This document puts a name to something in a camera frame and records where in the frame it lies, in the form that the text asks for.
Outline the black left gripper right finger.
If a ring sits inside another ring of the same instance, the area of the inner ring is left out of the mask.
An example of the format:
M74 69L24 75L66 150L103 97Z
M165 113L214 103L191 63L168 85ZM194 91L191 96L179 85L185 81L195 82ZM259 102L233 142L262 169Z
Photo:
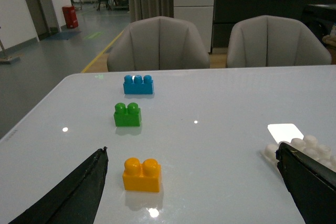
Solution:
M285 142L276 159L305 223L335 223L335 172Z

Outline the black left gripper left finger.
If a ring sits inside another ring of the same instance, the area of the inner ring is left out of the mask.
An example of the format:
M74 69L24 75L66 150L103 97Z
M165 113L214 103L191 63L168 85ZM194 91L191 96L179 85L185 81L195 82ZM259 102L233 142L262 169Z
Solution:
M98 149L11 223L94 223L108 161L107 148Z

